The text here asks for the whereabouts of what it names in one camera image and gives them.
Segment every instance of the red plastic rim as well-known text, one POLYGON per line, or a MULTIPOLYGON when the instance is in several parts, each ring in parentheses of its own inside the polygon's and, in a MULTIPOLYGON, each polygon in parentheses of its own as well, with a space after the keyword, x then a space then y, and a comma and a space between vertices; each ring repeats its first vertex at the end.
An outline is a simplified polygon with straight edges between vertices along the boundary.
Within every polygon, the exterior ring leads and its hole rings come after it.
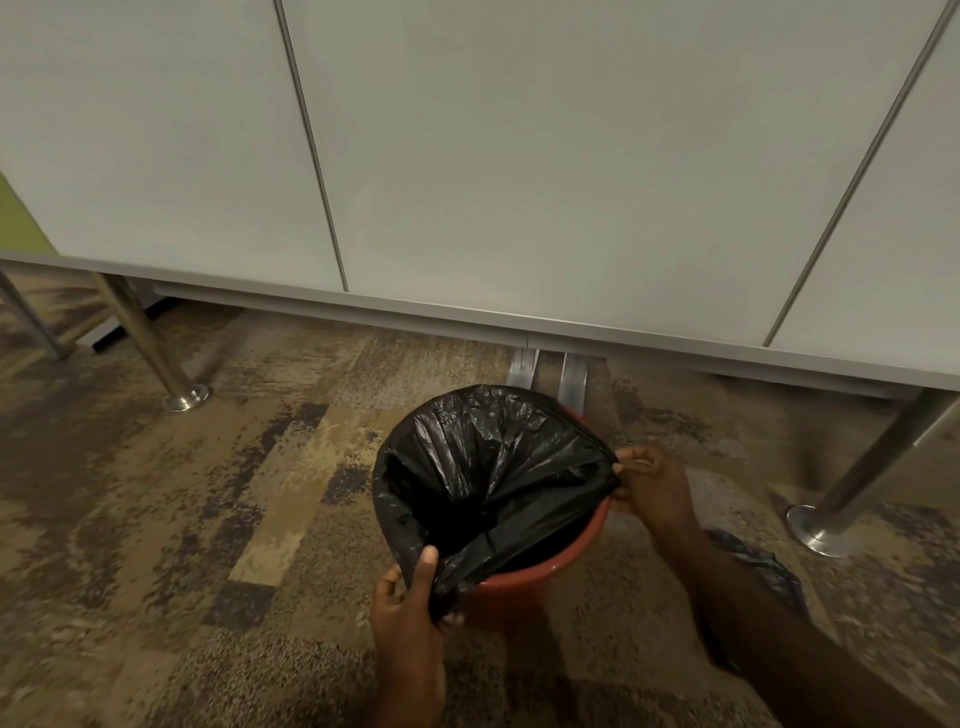
MULTIPOLYGON (((569 415, 577 418, 581 425, 590 427, 581 415, 578 415, 569 407, 564 407, 564 409, 569 415)), ((610 499, 606 497, 600 501, 600 505, 593 511, 593 518, 589 520, 583 533, 577 536, 570 546, 553 558, 547 559, 535 566, 528 567, 527 569, 496 573, 493 576, 489 576, 476 585, 473 589, 474 593, 491 594, 494 592, 514 590, 518 587, 531 586, 555 574, 557 571, 566 569, 580 557, 580 554, 587 550, 587 546, 589 546, 593 539, 597 537, 597 534, 600 533, 600 529, 603 528, 603 523, 607 519, 608 511, 610 511, 610 499)))

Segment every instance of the black trash bag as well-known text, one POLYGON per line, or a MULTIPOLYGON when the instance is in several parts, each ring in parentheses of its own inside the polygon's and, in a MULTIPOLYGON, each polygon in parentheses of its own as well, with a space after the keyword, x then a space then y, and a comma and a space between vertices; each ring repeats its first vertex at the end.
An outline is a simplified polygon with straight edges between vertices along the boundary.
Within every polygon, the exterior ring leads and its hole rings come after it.
MULTIPOLYGON (((804 600, 804 587, 800 579, 794 575, 793 571, 781 564, 773 553, 747 546, 732 533, 719 528, 708 528, 707 535, 721 550, 727 551, 747 569, 763 579, 763 582, 774 591, 774 594, 791 612, 805 621, 810 621, 810 613, 806 609, 804 600)), ((742 675, 740 668, 720 644, 720 639, 707 624, 703 612, 696 604, 693 605, 693 617, 697 623, 700 642, 707 650, 710 661, 727 672, 742 675)))
POLYGON ((408 584, 423 547, 439 550, 436 620, 491 574, 572 543, 616 489, 614 462, 553 398, 477 385, 422 404, 394 428, 376 456, 373 505, 408 584))

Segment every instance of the person's left hand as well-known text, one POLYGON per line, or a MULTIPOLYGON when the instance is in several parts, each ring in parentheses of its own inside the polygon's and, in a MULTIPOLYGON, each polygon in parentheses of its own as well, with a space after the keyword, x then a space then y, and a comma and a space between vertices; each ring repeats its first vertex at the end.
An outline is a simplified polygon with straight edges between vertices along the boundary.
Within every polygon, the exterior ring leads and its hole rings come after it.
POLYGON ((370 622, 378 687, 372 725, 378 728, 432 728, 444 712, 444 635, 427 611, 437 558, 436 548, 423 550, 414 583, 404 595, 396 593, 399 566, 384 573, 373 588, 370 622))

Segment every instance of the red bucket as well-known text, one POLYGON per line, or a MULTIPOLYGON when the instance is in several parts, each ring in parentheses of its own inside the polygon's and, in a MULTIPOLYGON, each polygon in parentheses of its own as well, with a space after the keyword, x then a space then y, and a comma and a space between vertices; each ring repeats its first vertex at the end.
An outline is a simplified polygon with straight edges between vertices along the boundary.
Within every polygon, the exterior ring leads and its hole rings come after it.
MULTIPOLYGON (((573 412, 574 417, 584 419, 573 412)), ((466 625, 491 632, 510 633, 544 613, 551 580, 576 561, 600 533, 610 510, 604 498, 581 534, 556 556, 527 569, 496 573, 464 594, 460 609, 466 625)))

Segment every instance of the white partition wall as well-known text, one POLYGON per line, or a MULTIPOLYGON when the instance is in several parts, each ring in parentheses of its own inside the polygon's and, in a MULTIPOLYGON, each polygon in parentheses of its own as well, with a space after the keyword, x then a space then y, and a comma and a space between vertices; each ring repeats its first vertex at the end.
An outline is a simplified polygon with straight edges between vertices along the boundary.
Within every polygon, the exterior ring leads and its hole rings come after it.
POLYGON ((352 292, 759 345, 942 0, 284 0, 352 292))
POLYGON ((960 19, 773 346, 960 375, 960 19))
POLYGON ((0 0, 0 169, 63 255, 342 290, 271 0, 0 0))

